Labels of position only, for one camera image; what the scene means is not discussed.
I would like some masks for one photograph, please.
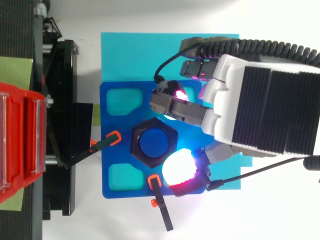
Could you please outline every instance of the pink led light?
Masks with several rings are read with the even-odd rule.
[[[175,97],[181,100],[189,101],[189,98],[187,94],[185,94],[183,91],[178,90],[175,92]]]

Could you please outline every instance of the red container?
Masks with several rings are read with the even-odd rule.
[[[0,203],[45,170],[46,100],[0,83]]]

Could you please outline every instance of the blue circular button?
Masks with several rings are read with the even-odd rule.
[[[140,137],[140,147],[151,158],[162,156],[169,147],[169,140],[160,128],[150,128]]]

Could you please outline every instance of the orange clip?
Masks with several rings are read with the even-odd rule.
[[[158,202],[157,202],[157,200],[156,200],[156,199],[152,199],[152,200],[151,200],[151,205],[152,205],[152,207],[154,207],[154,208],[158,207]]]
[[[91,143],[91,147],[97,144],[97,142],[93,139],[90,140],[90,143]]]
[[[116,145],[117,143],[119,143],[121,141],[121,134],[120,132],[118,132],[117,130],[110,132],[109,134],[107,134],[105,136],[105,138],[110,137],[111,135],[116,134],[118,137],[118,140],[115,140],[113,143],[110,144],[110,146]]]
[[[152,187],[152,184],[151,184],[151,179],[157,179],[158,180],[158,183],[159,183],[159,186],[161,187],[162,186],[162,183],[160,181],[160,177],[158,174],[153,174],[151,176],[148,177],[148,184],[149,184],[149,187],[151,190],[153,190],[154,188]]]

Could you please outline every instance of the glowing light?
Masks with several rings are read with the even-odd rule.
[[[163,163],[162,175],[169,186],[193,179],[197,171],[191,150],[182,148],[172,153]]]
[[[175,97],[181,100],[189,101],[189,98],[187,94],[185,94],[183,91],[178,90],[175,92]]]
[[[166,119],[169,119],[169,120],[172,120],[172,121],[176,120],[176,119],[174,119],[174,118],[171,117],[171,116],[164,115],[164,117],[165,117]]]

